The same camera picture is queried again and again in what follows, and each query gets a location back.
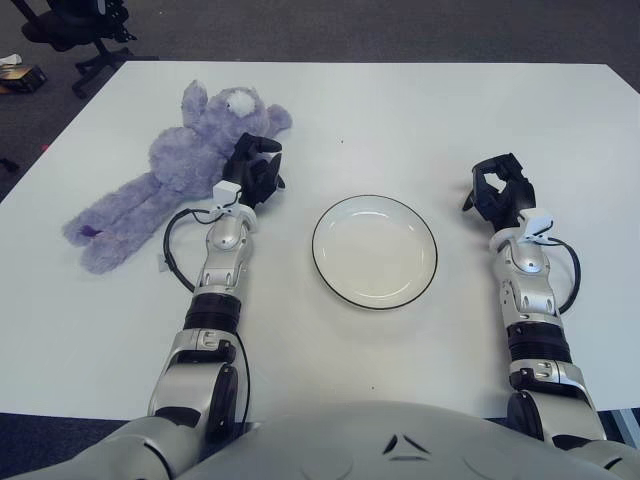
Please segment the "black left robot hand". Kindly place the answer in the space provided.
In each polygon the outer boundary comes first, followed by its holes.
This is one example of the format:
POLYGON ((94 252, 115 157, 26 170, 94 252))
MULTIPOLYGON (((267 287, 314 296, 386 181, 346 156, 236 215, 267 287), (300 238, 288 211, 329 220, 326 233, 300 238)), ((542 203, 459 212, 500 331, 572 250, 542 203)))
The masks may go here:
POLYGON ((222 179, 241 187, 239 202, 250 208, 265 203, 286 185, 280 176, 282 145, 270 138, 244 133, 226 162, 222 179))

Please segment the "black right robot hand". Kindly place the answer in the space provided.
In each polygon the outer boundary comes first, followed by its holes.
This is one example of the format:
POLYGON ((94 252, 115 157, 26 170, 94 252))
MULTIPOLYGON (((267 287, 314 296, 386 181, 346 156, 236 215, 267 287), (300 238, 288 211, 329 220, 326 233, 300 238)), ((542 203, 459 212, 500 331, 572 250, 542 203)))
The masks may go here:
POLYGON ((472 190, 463 211, 475 208, 495 232, 519 226, 520 211, 536 207, 533 185, 512 153, 477 163, 472 168, 472 190))

